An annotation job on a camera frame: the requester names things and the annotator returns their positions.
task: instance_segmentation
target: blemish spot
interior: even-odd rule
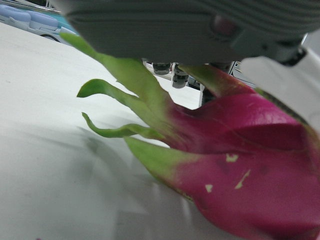
[[[227,163],[235,163],[238,160],[238,158],[239,158],[239,155],[237,155],[237,154],[229,154],[229,153],[227,153],[226,157],[225,157],[225,161]]]
[[[212,188],[213,188],[213,185],[212,184],[206,184],[205,185],[205,189],[208,193],[211,193],[212,192]]]
[[[251,169],[249,169],[238,182],[238,184],[234,187],[234,189],[240,189],[243,187],[244,180],[250,175]]]

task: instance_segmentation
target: gray gripper housing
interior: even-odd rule
[[[53,0],[99,52],[151,62],[295,56],[320,28],[317,0]]]

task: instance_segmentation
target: dragon fruit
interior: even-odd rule
[[[100,129],[82,113],[94,132],[123,137],[155,178],[227,232],[248,240],[320,239],[320,141],[302,118],[208,65],[181,67],[215,97],[187,109],[141,61],[98,53],[75,35],[63,37],[136,94],[92,79],[78,97],[108,95],[149,125]],[[135,134],[170,148],[130,137]]]

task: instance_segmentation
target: white table surface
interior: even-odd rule
[[[92,78],[115,79],[73,47],[0,23],[1,240],[231,240],[153,179],[120,138],[90,131],[141,120],[104,95],[76,98]],[[196,108],[199,92],[173,89]]]

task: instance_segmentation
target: white plastic part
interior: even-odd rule
[[[320,131],[320,57],[311,49],[295,66],[266,57],[246,58],[242,73],[258,88],[272,94]]]

